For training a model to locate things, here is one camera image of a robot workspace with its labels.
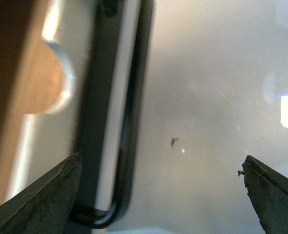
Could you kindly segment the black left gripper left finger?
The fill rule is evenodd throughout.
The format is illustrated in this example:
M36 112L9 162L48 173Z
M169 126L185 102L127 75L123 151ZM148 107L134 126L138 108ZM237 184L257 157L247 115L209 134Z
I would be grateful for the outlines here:
M82 172L79 153L45 173L0 206L0 234L61 234Z

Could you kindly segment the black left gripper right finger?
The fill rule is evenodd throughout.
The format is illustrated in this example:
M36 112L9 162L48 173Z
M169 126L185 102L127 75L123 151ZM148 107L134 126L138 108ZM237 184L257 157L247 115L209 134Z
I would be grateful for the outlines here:
M288 234L288 178L247 155L242 170L247 195L267 234Z

